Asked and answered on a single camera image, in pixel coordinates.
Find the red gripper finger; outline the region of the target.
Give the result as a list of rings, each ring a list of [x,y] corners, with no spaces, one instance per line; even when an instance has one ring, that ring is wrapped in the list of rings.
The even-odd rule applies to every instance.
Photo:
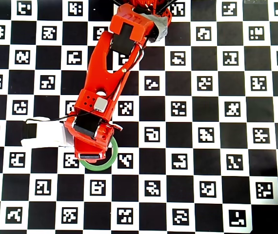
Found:
[[[99,154],[78,154],[79,160],[86,161],[88,163],[96,163],[103,160],[102,153]]]

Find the red gripper body black motor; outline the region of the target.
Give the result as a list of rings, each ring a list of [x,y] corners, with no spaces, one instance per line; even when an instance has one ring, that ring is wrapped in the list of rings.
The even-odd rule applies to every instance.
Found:
[[[94,114],[70,116],[64,126],[73,136],[76,158],[79,158],[79,153],[102,153],[102,157],[106,158],[106,151],[113,139],[114,131],[122,131],[121,126],[110,124]]]

